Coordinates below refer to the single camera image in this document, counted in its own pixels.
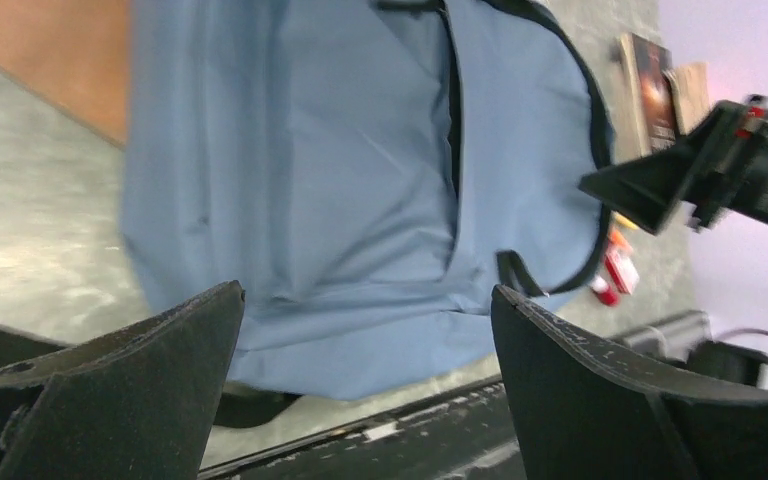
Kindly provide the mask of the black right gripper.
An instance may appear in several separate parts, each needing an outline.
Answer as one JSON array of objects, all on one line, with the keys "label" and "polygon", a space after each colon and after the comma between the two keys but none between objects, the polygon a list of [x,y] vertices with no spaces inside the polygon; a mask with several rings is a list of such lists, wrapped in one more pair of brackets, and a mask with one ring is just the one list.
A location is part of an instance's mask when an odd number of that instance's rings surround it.
[{"label": "black right gripper", "polygon": [[578,188],[651,235],[687,195],[694,231],[712,228],[727,212],[768,225],[766,98],[719,101],[672,146],[587,174]]}]

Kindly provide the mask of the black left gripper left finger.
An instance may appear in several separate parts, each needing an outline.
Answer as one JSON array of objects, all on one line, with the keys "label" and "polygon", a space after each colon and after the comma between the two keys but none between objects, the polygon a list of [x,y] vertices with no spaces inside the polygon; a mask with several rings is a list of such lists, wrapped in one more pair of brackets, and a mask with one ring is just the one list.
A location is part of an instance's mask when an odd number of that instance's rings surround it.
[{"label": "black left gripper left finger", "polygon": [[237,282],[81,344],[0,325],[0,479],[193,479],[244,312]]}]

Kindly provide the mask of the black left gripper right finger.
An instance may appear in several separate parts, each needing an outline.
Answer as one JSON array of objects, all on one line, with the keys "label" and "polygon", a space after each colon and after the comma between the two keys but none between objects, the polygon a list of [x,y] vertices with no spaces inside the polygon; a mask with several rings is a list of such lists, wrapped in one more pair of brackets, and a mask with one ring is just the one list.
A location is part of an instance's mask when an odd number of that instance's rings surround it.
[{"label": "black left gripper right finger", "polygon": [[496,286],[491,324],[530,479],[768,479],[768,390],[639,354]]}]

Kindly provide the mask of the blue backpack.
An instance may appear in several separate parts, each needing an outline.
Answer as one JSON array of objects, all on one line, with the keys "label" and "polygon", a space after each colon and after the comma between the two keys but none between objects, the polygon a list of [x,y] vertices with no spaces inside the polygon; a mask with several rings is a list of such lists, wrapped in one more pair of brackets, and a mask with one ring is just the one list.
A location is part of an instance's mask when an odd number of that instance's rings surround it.
[{"label": "blue backpack", "polygon": [[150,306],[236,280],[228,376],[356,400],[594,276],[599,86],[533,1],[135,1],[120,228]]}]

